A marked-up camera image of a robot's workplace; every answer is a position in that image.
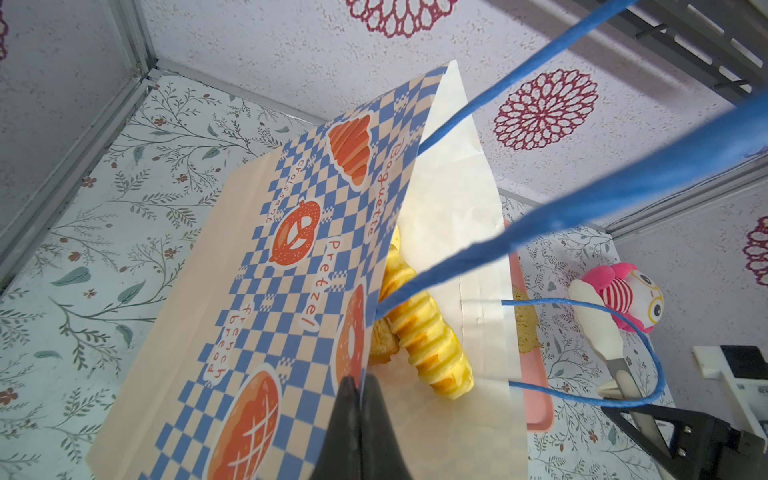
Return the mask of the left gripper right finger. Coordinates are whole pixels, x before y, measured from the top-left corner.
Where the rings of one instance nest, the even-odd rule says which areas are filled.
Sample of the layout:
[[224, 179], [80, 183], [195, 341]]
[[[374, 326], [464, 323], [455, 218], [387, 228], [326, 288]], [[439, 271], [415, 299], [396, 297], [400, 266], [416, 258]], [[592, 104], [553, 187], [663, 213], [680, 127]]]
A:
[[361, 471], [365, 480], [411, 480], [378, 379], [368, 374], [361, 402]]

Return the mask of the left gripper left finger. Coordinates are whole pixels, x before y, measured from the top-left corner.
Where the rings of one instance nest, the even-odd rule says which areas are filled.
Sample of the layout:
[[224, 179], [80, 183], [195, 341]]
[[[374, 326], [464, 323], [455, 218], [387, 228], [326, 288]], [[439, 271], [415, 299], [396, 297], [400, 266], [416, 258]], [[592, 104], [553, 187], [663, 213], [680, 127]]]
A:
[[362, 478], [359, 390], [352, 376], [344, 377], [331, 413], [311, 480]]

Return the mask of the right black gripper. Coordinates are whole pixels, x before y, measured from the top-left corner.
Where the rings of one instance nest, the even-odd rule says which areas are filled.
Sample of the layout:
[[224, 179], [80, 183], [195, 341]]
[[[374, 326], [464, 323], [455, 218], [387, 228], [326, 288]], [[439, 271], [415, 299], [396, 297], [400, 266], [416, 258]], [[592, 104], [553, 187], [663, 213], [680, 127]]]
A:
[[[595, 289], [580, 279], [568, 287], [571, 300], [604, 307]], [[613, 377], [598, 388], [609, 398], [642, 394], [624, 358], [620, 329], [611, 314], [575, 306], [575, 317]], [[763, 479], [766, 441], [712, 415], [658, 405], [604, 407], [603, 413], [674, 479]]]

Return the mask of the toast slice bread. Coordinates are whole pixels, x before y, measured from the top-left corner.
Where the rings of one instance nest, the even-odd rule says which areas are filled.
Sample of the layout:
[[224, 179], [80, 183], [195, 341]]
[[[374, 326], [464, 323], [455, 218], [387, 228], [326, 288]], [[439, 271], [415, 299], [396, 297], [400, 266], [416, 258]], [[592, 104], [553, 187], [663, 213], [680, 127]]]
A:
[[541, 346], [537, 333], [539, 321], [535, 307], [532, 305], [517, 305], [514, 307], [514, 313], [518, 351], [521, 354], [526, 354], [535, 348], [539, 348]]

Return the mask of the ridged spiral bread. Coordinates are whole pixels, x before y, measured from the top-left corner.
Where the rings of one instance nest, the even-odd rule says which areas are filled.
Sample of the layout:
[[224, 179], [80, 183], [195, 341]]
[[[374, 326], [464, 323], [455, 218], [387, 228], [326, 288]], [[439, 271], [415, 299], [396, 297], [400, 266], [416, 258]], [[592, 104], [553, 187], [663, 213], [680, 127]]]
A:
[[421, 381], [445, 398], [457, 399], [474, 387], [469, 358], [434, 297], [422, 291], [385, 317], [408, 363]]

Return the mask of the checkered paper bag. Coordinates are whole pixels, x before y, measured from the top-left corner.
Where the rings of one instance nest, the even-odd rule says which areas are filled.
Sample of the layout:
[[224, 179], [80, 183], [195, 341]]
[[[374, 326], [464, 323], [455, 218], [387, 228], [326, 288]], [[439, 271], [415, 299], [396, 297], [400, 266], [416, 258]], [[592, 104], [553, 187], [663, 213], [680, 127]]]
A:
[[[732, 166], [767, 96], [506, 225], [473, 113], [596, 26], [591, 12], [468, 99], [455, 62], [237, 169], [87, 455], [97, 479], [310, 479], [346, 376], [382, 388], [412, 478], [523, 479], [527, 435], [507, 258], [530, 240]], [[373, 325], [426, 291], [474, 387], [436, 394]]]

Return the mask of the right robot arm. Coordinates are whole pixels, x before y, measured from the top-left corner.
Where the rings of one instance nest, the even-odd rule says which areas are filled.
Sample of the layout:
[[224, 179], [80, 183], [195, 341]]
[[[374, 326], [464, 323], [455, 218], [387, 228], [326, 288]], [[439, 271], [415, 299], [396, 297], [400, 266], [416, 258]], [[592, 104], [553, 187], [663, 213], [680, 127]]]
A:
[[767, 381], [738, 378], [721, 347], [696, 347], [701, 374], [727, 392], [735, 425], [691, 410], [642, 405], [641, 392], [623, 356], [623, 341], [613, 315], [586, 282], [568, 288], [575, 318], [588, 342], [604, 360], [613, 380], [603, 413], [655, 462], [663, 479], [765, 479]]

